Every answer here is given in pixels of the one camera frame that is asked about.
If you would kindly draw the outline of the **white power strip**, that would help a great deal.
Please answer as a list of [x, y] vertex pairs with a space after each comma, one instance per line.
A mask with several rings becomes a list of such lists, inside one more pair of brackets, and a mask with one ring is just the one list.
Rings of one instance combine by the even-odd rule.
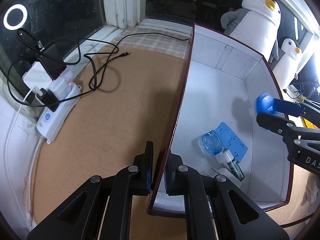
[[59, 101], [76, 96], [74, 99], [59, 103], [55, 111], [45, 107], [37, 121], [37, 130], [46, 138], [47, 144], [51, 144], [56, 139], [70, 111], [80, 100], [82, 87], [60, 76], [49, 85], [48, 89]]

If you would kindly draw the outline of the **blue round tape measure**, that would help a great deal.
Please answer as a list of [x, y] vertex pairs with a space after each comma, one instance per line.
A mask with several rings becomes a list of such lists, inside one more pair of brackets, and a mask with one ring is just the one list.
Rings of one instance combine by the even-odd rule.
[[255, 106], [256, 106], [257, 114], [259, 113], [274, 114], [275, 113], [273, 97], [268, 93], [264, 93], [258, 96], [255, 101]]

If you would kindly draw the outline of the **blue phone stand plate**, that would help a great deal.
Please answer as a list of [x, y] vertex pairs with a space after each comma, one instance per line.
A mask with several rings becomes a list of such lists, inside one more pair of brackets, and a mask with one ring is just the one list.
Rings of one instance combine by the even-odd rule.
[[229, 149], [237, 162], [240, 163], [248, 151], [245, 143], [224, 122], [221, 122], [213, 132], [219, 137], [222, 146]]

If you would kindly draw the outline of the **white charger brick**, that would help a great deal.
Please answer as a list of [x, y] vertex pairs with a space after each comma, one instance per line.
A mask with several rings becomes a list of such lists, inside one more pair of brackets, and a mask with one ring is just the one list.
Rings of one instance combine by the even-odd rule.
[[53, 81], [39, 61], [35, 61], [31, 65], [31, 68], [23, 75], [22, 80], [30, 89], [34, 87], [46, 89]]

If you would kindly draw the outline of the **green white tube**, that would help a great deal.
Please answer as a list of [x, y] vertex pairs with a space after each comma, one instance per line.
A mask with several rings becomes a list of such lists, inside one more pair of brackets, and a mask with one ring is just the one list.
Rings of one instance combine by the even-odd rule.
[[225, 162], [230, 169], [230, 172], [235, 178], [239, 181], [243, 181], [245, 179], [245, 175], [231, 151], [227, 148], [224, 148], [221, 152], [222, 156], [225, 158]]

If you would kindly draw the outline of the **red box white interior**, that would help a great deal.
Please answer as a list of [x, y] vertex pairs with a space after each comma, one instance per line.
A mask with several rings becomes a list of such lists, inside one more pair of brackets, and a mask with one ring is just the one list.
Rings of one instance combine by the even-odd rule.
[[289, 203], [293, 166], [281, 137], [256, 121], [256, 99], [268, 93], [281, 99], [265, 57], [246, 44], [201, 25], [193, 28], [188, 63], [183, 67], [174, 106], [159, 154], [148, 213], [181, 217], [182, 197], [167, 195], [164, 170], [170, 154], [200, 174], [213, 176], [221, 165], [203, 153], [200, 136], [225, 123], [247, 146], [240, 160], [245, 174], [241, 190], [263, 210]]

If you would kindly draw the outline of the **clear blue glass bottle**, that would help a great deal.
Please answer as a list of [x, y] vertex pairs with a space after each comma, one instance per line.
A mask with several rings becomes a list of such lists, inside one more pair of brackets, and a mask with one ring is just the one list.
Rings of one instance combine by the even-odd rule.
[[199, 147], [204, 154], [216, 156], [222, 150], [222, 143], [219, 135], [212, 130], [199, 138]]

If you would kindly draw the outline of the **yellow fruit bowl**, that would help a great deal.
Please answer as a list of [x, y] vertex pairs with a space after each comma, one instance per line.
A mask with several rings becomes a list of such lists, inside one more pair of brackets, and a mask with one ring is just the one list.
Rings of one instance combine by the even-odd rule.
[[301, 117], [301, 119], [302, 119], [302, 122], [303, 122], [304, 127], [306, 127], [306, 128], [318, 129], [318, 127], [317, 127], [316, 125], [314, 125], [312, 122], [310, 122], [310, 121], [307, 120], [306, 118]]

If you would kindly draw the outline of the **large penguin plush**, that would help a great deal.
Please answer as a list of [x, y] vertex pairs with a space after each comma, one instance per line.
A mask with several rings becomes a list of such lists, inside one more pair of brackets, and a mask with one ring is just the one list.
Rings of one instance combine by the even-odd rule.
[[241, 7], [221, 16], [224, 33], [261, 53], [266, 61], [279, 59], [277, 0], [242, 0]]

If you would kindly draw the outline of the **small penguin plush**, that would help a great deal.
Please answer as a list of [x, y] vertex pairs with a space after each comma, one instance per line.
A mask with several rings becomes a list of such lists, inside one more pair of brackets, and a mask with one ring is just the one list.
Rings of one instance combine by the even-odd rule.
[[279, 50], [279, 60], [273, 63], [273, 74], [280, 89], [287, 88], [293, 79], [297, 79], [298, 65], [302, 59], [302, 51], [296, 42], [286, 37]]

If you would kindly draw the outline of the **black plug adapter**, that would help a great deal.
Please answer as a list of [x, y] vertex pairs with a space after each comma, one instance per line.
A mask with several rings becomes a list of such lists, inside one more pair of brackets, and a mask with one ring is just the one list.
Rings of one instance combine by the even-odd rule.
[[37, 100], [41, 103], [37, 107], [48, 107], [52, 112], [55, 112], [59, 106], [59, 100], [50, 90], [34, 87], [33, 92]]

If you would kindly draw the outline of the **black charger brick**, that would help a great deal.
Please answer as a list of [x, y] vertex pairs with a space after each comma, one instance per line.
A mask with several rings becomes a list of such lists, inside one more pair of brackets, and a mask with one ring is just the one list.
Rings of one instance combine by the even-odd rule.
[[66, 69], [63, 59], [54, 43], [47, 46], [41, 53], [35, 54], [52, 80], [56, 80], [60, 74]]

